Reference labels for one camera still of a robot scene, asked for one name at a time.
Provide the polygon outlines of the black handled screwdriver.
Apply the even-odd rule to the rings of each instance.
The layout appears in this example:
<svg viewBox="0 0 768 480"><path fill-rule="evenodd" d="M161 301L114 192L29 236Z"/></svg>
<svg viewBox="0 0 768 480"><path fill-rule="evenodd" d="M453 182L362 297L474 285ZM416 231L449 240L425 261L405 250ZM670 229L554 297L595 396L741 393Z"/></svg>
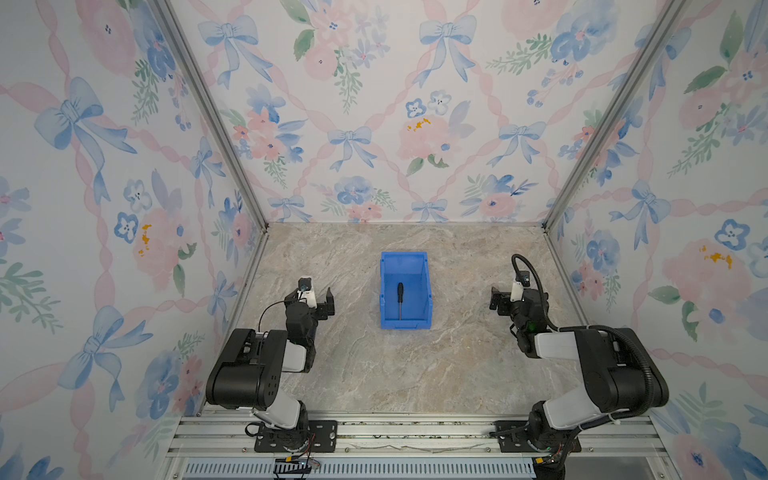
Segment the black handled screwdriver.
<svg viewBox="0 0 768 480"><path fill-rule="evenodd" d="M405 290L404 283L399 282L396 290L397 306L398 306L398 321L402 321L403 319L404 290Z"/></svg>

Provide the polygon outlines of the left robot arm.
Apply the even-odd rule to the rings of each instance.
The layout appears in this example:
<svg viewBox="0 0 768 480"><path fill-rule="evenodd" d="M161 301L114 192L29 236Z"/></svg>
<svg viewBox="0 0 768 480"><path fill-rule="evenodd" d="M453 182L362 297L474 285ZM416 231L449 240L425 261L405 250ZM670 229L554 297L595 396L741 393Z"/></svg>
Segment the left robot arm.
<svg viewBox="0 0 768 480"><path fill-rule="evenodd" d="M316 357L319 323L335 314L331 290L322 302L300 286L280 302L285 307L283 329L259 332L236 328L228 337L206 382L206 402L229 410L246 408L256 417L257 452L306 451L312 445L310 420L303 402L281 387L284 373L307 373Z"/></svg>

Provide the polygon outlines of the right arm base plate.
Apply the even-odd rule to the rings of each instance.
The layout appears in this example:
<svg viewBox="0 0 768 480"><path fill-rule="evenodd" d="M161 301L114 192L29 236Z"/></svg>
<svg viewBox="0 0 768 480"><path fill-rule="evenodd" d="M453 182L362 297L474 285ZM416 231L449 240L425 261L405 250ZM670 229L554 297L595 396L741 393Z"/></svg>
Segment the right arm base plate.
<svg viewBox="0 0 768 480"><path fill-rule="evenodd" d="M567 430L531 426L528 421L497 420L489 436L497 440L502 453L553 455L564 451L568 434Z"/></svg>

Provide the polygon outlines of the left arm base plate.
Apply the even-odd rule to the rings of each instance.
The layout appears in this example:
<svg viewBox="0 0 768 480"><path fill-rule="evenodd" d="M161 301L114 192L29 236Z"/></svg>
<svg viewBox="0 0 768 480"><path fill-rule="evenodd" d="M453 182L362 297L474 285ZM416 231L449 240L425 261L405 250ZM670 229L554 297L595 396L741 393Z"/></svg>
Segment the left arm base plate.
<svg viewBox="0 0 768 480"><path fill-rule="evenodd" d="M254 439L256 453L299 454L334 453L338 439L335 420L300 421L294 429L270 428L254 422L246 427L246 434Z"/></svg>

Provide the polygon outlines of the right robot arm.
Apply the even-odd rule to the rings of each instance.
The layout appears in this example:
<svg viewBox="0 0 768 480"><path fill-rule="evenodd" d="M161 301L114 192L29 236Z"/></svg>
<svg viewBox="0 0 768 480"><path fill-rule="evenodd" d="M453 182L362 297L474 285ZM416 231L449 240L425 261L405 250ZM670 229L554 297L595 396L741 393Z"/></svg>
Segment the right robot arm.
<svg viewBox="0 0 768 480"><path fill-rule="evenodd" d="M585 430L642 416L668 403L667 382L634 330L553 327L548 300L546 293L517 283L510 292L493 287L489 309L510 318L510 332L526 357L575 361L582 383L534 404L523 423L497 421L490 437L542 453L563 453Z"/></svg>

